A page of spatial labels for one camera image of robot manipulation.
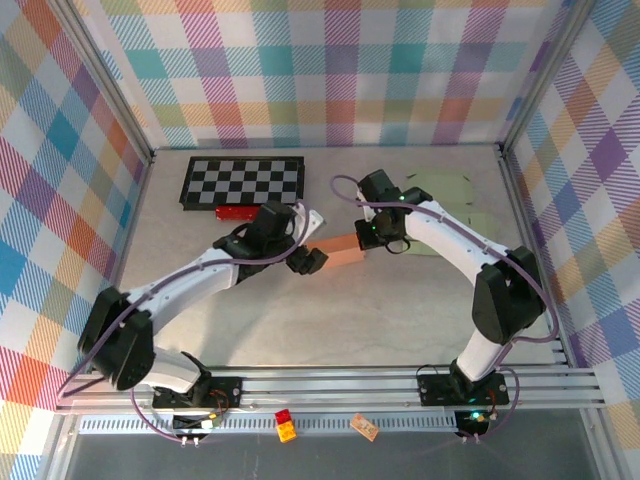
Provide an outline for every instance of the white vent grille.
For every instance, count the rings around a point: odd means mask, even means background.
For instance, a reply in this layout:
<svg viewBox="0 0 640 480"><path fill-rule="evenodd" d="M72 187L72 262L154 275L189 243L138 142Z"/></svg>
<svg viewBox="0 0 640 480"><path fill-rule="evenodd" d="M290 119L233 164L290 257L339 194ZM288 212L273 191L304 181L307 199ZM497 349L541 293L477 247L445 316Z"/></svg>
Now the white vent grille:
<svg viewBox="0 0 640 480"><path fill-rule="evenodd" d="M354 432L351 414L294 414L296 431L300 435L315 433ZM450 432L456 430L453 413L408 412L368 413L366 417L381 432ZM150 419L153 425L170 430L171 417L159 415ZM215 430L217 433L276 434L276 420L272 414L229 413ZM80 423L81 434L140 434L153 433L136 415L85 415Z"/></svg>

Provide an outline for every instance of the black and white checkered board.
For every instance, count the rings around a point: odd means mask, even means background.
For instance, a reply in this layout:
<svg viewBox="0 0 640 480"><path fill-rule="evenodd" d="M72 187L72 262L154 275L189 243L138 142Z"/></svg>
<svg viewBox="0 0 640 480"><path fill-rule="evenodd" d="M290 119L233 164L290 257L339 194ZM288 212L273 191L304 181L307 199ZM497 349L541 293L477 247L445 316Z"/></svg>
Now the black and white checkered board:
<svg viewBox="0 0 640 480"><path fill-rule="evenodd" d="M303 190L304 157L191 157L180 203L185 210L292 205Z"/></svg>

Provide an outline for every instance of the small red object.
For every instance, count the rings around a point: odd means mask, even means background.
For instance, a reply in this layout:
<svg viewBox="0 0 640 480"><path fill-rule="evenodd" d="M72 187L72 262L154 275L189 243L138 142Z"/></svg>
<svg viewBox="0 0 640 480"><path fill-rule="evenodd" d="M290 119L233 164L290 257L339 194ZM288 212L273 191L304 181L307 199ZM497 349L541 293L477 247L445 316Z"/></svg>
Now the small red object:
<svg viewBox="0 0 640 480"><path fill-rule="evenodd" d="M253 221L258 215L260 207L216 207L218 220L247 220Z"/></svg>
<svg viewBox="0 0 640 480"><path fill-rule="evenodd" d="M282 425L283 423L287 423L291 421L291 414L288 409L284 409L276 413L276 423L278 425Z"/></svg>

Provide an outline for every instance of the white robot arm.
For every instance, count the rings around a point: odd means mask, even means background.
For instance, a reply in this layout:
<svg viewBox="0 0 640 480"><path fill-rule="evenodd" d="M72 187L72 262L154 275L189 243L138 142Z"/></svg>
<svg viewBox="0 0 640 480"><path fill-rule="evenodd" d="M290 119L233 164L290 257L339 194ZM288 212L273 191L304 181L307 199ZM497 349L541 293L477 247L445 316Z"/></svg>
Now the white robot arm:
<svg viewBox="0 0 640 480"><path fill-rule="evenodd" d="M295 245L300 246L283 258L287 266L300 274L320 270L326 255L317 249L309 252L301 245L323 222L316 211L307 213L300 204L288 207L267 202L252 223L217 240L178 271L129 292L114 287L102 291L80 337L79 350L88 354L115 319L135 304L136 308L93 357L93 366L117 390L146 384L168 390L191 406L198 406L215 386L211 385L207 370L187 353L155 347L153 337L196 301L259 273L270 264L269 259L286 254Z"/></svg>
<svg viewBox="0 0 640 480"><path fill-rule="evenodd" d="M390 242L410 237L433 248L474 286L471 316L476 328L450 368L450 384L458 400L472 398L508 353L511 340L545 310L544 302L526 279L500 257L517 263L539 283L535 256L525 247L509 250L480 236L418 188L401 192L383 170L358 182L358 188L360 200L396 204L363 207L365 219L356 222L361 249L387 247ZM430 214L402 208L401 204L416 205Z"/></svg>

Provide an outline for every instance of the plaid fabric backdrop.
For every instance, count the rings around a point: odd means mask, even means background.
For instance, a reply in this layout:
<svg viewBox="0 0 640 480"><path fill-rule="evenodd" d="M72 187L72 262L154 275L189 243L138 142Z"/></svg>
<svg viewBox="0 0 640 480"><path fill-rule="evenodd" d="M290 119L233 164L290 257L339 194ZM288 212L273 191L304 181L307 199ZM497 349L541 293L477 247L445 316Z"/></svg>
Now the plaid fabric backdrop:
<svg viewBox="0 0 640 480"><path fill-rule="evenodd" d="M563 3L77 0L174 148L494 143Z"/></svg>
<svg viewBox="0 0 640 480"><path fill-rule="evenodd" d="M517 145L580 366L640 478L640 1L600 0Z"/></svg>
<svg viewBox="0 0 640 480"><path fill-rule="evenodd" d="M0 14L0 478L33 478L143 163L45 0Z"/></svg>

